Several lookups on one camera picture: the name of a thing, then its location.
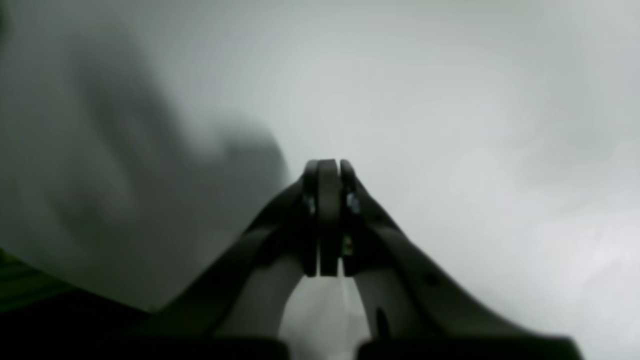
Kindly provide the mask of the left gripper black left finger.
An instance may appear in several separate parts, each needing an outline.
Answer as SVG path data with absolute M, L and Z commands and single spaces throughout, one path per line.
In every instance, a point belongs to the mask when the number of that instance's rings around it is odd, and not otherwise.
M 288 360 L 278 340 L 304 277 L 335 277 L 342 181 L 334 159 L 309 161 L 234 244 L 180 296 L 139 325 L 67 346 L 71 360 Z

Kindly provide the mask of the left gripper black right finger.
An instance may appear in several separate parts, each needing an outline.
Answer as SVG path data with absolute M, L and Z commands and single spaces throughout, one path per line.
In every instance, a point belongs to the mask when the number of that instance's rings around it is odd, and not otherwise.
M 566 336 L 506 319 L 464 290 L 413 244 L 340 161 L 342 262 L 354 279 L 372 339 L 359 360 L 580 360 Z

